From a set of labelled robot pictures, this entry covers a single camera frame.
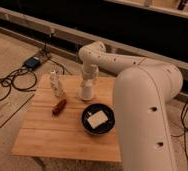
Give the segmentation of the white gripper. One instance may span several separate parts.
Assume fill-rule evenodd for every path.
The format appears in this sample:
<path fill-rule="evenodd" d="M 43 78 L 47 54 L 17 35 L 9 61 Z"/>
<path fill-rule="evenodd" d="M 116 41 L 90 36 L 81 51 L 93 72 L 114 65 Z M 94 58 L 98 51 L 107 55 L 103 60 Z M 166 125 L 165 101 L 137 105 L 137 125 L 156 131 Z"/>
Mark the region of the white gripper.
<path fill-rule="evenodd" d="M 92 87 L 95 84 L 96 78 L 99 74 L 99 69 L 96 65 L 83 65 L 82 73 L 82 87 Z"/>

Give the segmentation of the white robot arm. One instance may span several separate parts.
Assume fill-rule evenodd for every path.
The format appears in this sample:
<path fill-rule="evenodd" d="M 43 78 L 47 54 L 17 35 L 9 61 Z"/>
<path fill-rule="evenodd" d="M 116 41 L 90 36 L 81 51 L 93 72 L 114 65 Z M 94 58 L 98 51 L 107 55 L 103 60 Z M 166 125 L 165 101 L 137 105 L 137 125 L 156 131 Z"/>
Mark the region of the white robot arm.
<path fill-rule="evenodd" d="M 124 171 L 177 171 L 165 103 L 181 90 L 175 65 L 140 56 L 108 53 L 98 41 L 79 50 L 82 85 L 79 96 L 94 96 L 100 67 L 117 75 L 112 102 Z"/>

